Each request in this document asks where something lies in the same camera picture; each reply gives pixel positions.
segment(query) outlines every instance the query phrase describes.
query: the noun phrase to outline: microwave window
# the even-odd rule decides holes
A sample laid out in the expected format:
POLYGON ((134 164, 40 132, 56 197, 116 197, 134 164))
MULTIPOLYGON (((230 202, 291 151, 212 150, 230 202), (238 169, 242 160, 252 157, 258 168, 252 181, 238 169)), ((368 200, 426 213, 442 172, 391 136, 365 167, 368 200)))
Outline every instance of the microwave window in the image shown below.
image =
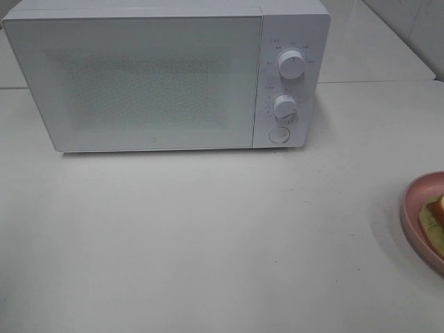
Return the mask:
POLYGON ((261 17, 7 23, 58 150, 252 146, 261 17))

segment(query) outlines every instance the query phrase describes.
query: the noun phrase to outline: white microwave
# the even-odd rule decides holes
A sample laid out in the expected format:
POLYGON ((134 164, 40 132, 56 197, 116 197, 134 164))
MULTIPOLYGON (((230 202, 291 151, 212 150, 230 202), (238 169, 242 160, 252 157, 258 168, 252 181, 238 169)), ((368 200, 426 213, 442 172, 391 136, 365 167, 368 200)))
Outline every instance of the white microwave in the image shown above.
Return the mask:
POLYGON ((3 19, 57 151, 297 147, 318 0, 23 0, 3 19))

